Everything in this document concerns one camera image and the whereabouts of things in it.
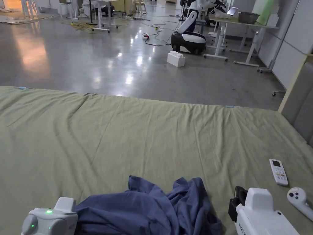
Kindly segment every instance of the table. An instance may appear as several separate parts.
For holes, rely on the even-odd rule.
[[[98,8],[98,28],[92,28],[93,30],[103,30],[103,31],[108,31],[108,33],[110,33],[110,29],[103,29],[101,28],[104,27],[105,25],[108,25],[109,27],[111,27],[112,25],[115,26],[116,28],[118,28],[118,25],[116,24],[111,24],[111,4],[110,2],[115,2],[115,1],[119,1],[119,0],[105,0],[105,1],[102,1],[102,0],[91,0],[89,1],[90,5],[90,9],[91,9],[91,4],[93,5],[97,5],[97,8]],[[101,19],[102,19],[102,12],[101,12],[101,6],[108,6],[108,14],[109,14],[109,23],[101,23]]]
[[[247,56],[247,59],[246,59],[245,62],[234,61],[235,64],[241,64],[241,65],[248,65],[248,66],[259,67],[259,65],[250,63],[251,56],[252,56],[253,51],[254,51],[254,49],[256,47],[256,43],[257,43],[257,41],[259,39],[259,31],[255,32],[255,35],[254,35],[253,42],[252,42],[252,45],[250,47],[250,50],[248,52],[245,52],[245,51],[242,50],[243,46],[244,46],[244,42],[245,42],[247,34],[248,34],[249,27],[259,27],[259,28],[265,28],[265,29],[278,29],[278,27],[266,26],[266,25],[262,25],[262,24],[260,24],[258,22],[256,22],[255,24],[241,23],[241,22],[238,21],[238,17],[233,17],[233,16],[231,16],[229,19],[217,18],[215,16],[209,16],[209,19],[210,20],[214,20],[216,22],[220,22],[219,29],[218,29],[218,32],[217,32],[217,35],[216,35],[216,39],[215,39],[215,43],[214,43],[214,47],[216,47],[216,51],[215,51],[214,55],[204,54],[203,56],[204,56],[204,58],[206,58],[207,56],[214,57],[214,58],[221,58],[221,59],[224,59],[226,62],[228,61],[228,57],[219,56],[218,55],[219,54],[219,50],[221,48],[222,41],[223,41],[224,29],[226,27],[226,24],[227,23],[231,23],[231,24],[246,25],[245,33],[244,33],[244,36],[242,38],[239,50],[229,50],[231,52],[248,53],[248,56]]]

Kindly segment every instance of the gray concrete floor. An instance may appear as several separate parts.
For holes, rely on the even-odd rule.
[[[180,14],[179,3],[175,6],[165,0],[145,2],[146,19],[150,21],[115,16],[113,21],[121,26],[112,28],[110,34],[76,31],[61,24],[59,17],[23,25],[0,24],[0,85],[278,109],[283,96],[273,97],[272,90],[283,87],[274,75],[232,63],[244,61],[246,55],[226,51],[226,63],[185,53],[184,67],[167,63],[171,46],[146,45],[142,33],[156,32],[147,25],[173,21],[162,25],[168,29],[157,37],[167,41],[178,25],[178,18],[169,15]],[[205,28],[204,35],[212,30]],[[153,36],[149,43],[164,44]],[[229,48],[236,48],[239,43],[228,41]]]

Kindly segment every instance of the gray headboard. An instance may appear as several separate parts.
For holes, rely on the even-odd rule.
[[[305,62],[279,112],[313,147],[313,63]]]

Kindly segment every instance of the white lego brick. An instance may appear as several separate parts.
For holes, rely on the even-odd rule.
[[[168,63],[175,65],[176,67],[181,67],[185,65],[185,57],[176,51],[171,51],[167,54]]]

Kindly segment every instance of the wrinkled sheet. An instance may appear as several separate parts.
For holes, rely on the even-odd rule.
[[[157,185],[131,175],[125,192],[89,196],[75,211],[75,234],[222,234],[201,178],[180,178],[166,195]]]
[[[226,234],[236,185],[273,195],[301,235],[313,223],[287,200],[301,187],[313,201],[313,149],[278,112],[64,91],[0,87],[0,234],[20,234],[27,213],[60,196],[127,190],[129,175],[168,193],[200,177]],[[269,159],[283,162],[289,187]]]

